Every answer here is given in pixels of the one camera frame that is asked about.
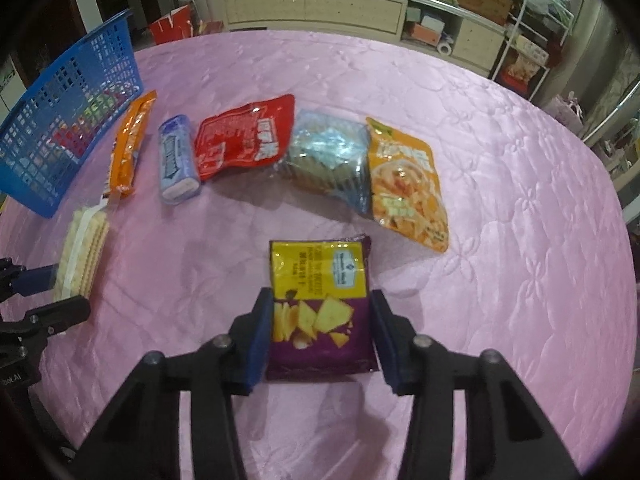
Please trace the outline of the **wafer cracker clear pack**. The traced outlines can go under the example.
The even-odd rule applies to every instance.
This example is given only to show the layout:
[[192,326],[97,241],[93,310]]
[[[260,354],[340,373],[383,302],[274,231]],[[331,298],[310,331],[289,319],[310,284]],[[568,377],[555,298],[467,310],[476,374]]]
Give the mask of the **wafer cracker clear pack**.
[[54,301],[90,297],[110,230],[106,206],[107,200],[100,200],[74,211],[55,275]]

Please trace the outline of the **orange Alpenliebe candy stick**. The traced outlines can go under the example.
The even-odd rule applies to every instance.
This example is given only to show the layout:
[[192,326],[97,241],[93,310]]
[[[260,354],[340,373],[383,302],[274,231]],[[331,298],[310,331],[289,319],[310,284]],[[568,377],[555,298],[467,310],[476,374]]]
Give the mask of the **orange Alpenliebe candy stick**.
[[134,173],[145,138],[146,126],[157,93],[152,90],[133,100],[115,133],[110,166],[102,193],[104,200],[112,195],[129,196],[134,192]]

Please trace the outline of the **purple Doublemint gum pack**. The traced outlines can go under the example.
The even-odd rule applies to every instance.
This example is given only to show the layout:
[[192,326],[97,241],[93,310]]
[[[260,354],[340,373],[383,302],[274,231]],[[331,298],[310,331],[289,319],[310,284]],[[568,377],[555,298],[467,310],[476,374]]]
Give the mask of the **purple Doublemint gum pack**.
[[178,203],[198,194],[201,179],[193,149],[193,127],[185,114],[165,120],[158,128],[160,144],[160,198]]

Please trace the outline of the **purple yellow chips bag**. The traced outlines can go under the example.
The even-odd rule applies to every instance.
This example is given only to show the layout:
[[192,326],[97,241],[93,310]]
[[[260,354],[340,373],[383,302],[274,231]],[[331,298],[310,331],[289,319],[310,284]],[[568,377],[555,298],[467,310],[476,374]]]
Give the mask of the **purple yellow chips bag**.
[[273,240],[269,380],[374,372],[369,311],[371,239]]

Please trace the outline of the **orange yellow snack pouch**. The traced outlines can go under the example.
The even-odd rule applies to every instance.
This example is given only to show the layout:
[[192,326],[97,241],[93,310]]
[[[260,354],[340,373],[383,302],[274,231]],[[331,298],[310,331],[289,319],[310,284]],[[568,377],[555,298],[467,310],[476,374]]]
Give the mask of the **orange yellow snack pouch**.
[[446,252],[448,214],[431,147],[372,117],[367,129],[373,219],[434,252]]

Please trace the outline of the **red snack pouch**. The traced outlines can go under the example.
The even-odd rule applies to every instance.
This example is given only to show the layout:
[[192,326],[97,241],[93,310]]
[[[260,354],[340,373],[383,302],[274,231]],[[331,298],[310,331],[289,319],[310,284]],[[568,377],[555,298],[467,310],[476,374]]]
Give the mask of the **red snack pouch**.
[[194,141],[202,181],[229,168],[258,168],[278,162],[291,142],[295,96],[251,102],[204,119]]

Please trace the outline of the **blue striped clear snack bag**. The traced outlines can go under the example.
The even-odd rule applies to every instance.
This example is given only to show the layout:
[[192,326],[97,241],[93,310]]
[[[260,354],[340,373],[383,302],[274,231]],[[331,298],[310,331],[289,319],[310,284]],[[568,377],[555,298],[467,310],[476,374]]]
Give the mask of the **blue striped clear snack bag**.
[[301,110],[276,170],[306,191],[341,200],[367,217],[371,214],[369,145],[369,131],[362,122]]

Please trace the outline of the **blue plastic basket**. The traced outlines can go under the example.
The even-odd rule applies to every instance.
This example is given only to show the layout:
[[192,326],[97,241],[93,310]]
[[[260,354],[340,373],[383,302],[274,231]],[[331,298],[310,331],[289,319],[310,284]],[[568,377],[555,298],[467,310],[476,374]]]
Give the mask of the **blue plastic basket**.
[[52,62],[1,125],[1,192],[50,218],[143,84],[119,12]]

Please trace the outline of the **pink quilted tablecloth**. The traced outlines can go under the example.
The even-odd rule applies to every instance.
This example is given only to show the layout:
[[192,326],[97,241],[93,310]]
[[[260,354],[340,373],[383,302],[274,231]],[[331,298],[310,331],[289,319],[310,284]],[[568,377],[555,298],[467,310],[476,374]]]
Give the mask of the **pink quilted tablecloth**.
[[[454,351],[500,351],[580,469],[617,434],[637,333],[636,284],[613,183],[553,119],[467,70],[376,41],[306,32],[234,32],[134,58],[150,114],[134,194],[110,215],[92,315],[44,350],[37,396],[79,444],[145,352],[189,352],[245,312],[269,282],[272,240],[369,235],[373,284]],[[158,185],[158,126],[291,93],[307,110],[372,116],[431,145],[450,245],[436,254],[267,170],[229,172],[169,206]],[[9,203],[2,254],[42,266],[76,209],[102,192],[107,131],[51,218]]]

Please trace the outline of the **red paper bag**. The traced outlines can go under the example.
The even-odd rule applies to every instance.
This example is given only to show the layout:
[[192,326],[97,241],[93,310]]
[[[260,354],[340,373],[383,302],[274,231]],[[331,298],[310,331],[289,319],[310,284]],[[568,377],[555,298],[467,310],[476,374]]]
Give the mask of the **red paper bag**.
[[179,6],[155,22],[149,29],[157,46],[193,36],[190,6]]

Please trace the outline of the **pink shopping bag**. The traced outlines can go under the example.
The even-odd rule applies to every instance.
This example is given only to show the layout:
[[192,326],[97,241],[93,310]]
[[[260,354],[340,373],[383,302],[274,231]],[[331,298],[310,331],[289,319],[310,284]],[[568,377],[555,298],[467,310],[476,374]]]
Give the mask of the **pink shopping bag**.
[[582,114],[582,108],[579,106],[573,91],[566,98],[557,94],[544,104],[542,110],[578,136],[582,132],[582,128],[584,128],[584,114]]

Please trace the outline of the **brown cardboard box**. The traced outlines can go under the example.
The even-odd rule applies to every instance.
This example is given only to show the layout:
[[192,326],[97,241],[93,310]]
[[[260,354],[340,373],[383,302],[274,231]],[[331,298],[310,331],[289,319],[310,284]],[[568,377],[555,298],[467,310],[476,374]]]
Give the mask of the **brown cardboard box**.
[[457,0],[459,6],[503,26],[512,9],[512,0]]

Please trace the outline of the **cream TV cabinet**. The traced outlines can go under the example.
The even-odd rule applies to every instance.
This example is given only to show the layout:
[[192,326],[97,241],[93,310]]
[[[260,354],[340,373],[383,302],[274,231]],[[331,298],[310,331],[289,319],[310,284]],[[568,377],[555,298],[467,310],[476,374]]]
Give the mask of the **cream TV cabinet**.
[[228,30],[332,32],[398,44],[491,79],[504,28],[444,0],[221,0]]

